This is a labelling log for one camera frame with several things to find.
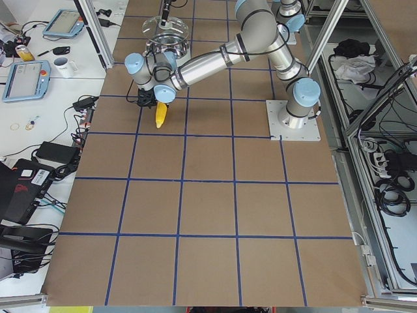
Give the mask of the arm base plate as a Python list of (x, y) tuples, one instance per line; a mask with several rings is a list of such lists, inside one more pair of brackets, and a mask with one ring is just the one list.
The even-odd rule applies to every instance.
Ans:
[(289, 142), (319, 142), (321, 136), (315, 115), (311, 108), (307, 117), (289, 115), (286, 100), (267, 100), (266, 112), (271, 140)]
[(296, 38), (294, 33), (283, 23), (277, 23), (278, 31), (288, 45), (296, 45)]

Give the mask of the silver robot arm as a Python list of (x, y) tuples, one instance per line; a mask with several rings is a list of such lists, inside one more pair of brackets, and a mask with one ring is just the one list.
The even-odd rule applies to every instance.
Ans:
[(290, 29), (289, 22), (278, 19), (266, 1), (237, 1), (235, 17), (240, 32), (217, 50), (196, 57), (190, 57), (188, 32), (181, 30), (182, 20), (169, 15), (170, 7), (171, 2), (164, 1), (162, 15), (143, 24), (143, 32), (150, 35), (145, 54), (131, 53), (124, 60), (127, 72), (138, 87), (138, 106), (168, 105), (178, 91), (237, 63), (265, 55), (289, 98), (278, 114), (280, 121), (293, 127), (294, 123), (308, 119), (321, 94), (319, 84), (293, 56), (278, 28), (282, 25)]
[[(173, 5), (173, 1), (162, 1), (163, 10), (160, 25), (165, 27), (168, 21), (169, 12)], [(301, 1), (273, 1), (272, 13), (278, 23), (284, 24), (290, 33), (298, 32), (305, 24), (306, 18), (302, 12)]]

